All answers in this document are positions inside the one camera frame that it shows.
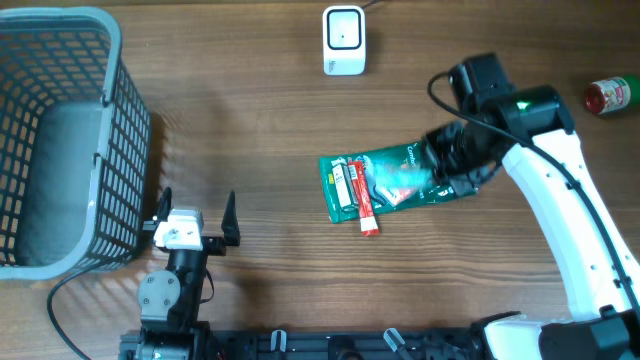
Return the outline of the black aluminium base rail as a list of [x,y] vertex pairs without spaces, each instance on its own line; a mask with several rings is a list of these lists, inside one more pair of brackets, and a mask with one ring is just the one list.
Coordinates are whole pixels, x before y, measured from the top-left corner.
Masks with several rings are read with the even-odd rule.
[[466,328],[385,332],[213,331],[190,335],[131,332],[120,359],[484,359],[480,337]]

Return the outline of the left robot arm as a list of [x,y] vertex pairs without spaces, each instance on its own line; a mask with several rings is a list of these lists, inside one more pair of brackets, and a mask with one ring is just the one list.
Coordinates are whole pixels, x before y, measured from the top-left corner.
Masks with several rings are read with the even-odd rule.
[[152,244],[168,254],[164,269],[148,274],[137,291],[141,329],[121,337],[121,359],[224,359],[224,350],[210,324],[198,319],[199,308],[210,301],[203,297],[205,283],[212,283],[207,269],[211,256],[224,256],[240,245],[236,196],[229,194],[220,236],[206,236],[202,211],[171,205],[166,188],[156,214],[143,223]]

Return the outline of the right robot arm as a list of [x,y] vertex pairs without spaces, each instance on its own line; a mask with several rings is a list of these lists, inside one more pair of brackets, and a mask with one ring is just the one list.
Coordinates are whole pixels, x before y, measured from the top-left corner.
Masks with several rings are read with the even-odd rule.
[[560,270],[567,320],[520,312],[471,327],[479,359],[635,359],[639,355],[639,264],[587,170],[573,118],[559,93],[519,90],[494,54],[444,73],[454,121],[424,136],[435,182],[478,187],[504,170],[528,201]]

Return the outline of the green lid plastic jar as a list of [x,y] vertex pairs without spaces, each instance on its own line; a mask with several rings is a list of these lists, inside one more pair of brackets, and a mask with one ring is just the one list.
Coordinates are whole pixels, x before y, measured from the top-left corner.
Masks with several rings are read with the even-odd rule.
[[595,115],[639,105],[639,77],[624,75],[594,81],[585,90],[586,108]]

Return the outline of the grey plastic shopping basket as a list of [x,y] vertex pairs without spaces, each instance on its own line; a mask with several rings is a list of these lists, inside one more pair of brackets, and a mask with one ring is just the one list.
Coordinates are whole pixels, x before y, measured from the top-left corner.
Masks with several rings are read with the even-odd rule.
[[1,276],[46,280],[139,244],[151,116],[94,7],[1,13]]

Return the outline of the red toothpaste tube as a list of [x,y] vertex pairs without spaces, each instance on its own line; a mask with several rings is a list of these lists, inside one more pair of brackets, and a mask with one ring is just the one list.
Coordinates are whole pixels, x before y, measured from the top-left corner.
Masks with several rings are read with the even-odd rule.
[[348,163],[348,168],[358,197],[361,233],[363,236],[378,235],[379,228],[368,191],[364,165],[361,161],[352,161]]

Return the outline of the green 3M gloves package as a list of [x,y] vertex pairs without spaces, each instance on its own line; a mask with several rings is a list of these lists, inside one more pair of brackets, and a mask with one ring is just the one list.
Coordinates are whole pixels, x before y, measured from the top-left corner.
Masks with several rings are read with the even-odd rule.
[[377,185],[377,179],[382,170],[413,168],[418,166],[421,160],[418,142],[362,153],[321,157],[318,160],[318,166],[331,222],[336,224],[359,218],[355,188],[352,184],[344,184],[344,179],[351,177],[349,171],[334,170],[336,166],[345,165],[348,161],[363,163],[375,215],[446,203],[477,193],[477,188],[456,192],[454,186],[447,181],[440,185],[423,185],[419,189],[388,188]]

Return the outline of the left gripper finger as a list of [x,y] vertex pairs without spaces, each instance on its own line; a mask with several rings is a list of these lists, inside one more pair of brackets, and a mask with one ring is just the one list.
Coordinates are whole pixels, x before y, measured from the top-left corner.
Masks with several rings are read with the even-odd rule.
[[231,191],[229,194],[221,222],[221,230],[227,246],[240,245],[241,234],[236,214],[236,194],[234,191]]
[[172,190],[170,187],[166,187],[157,202],[156,211],[152,217],[152,220],[154,222],[159,223],[161,221],[165,221],[168,218],[172,208],[171,202]]

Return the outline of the red white small packet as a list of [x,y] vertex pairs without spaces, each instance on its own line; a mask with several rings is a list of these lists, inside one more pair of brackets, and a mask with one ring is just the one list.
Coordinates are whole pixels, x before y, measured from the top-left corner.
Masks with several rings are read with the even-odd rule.
[[415,188],[387,188],[384,186],[376,186],[376,191],[381,195],[392,207],[398,206],[400,203],[412,197],[417,190]]

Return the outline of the light green wipes packet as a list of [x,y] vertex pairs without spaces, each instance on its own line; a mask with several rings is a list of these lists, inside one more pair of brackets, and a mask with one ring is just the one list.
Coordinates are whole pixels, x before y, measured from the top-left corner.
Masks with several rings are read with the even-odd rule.
[[387,188],[422,190],[433,184],[432,170],[416,166],[401,167],[388,163],[375,163],[373,175],[377,185]]

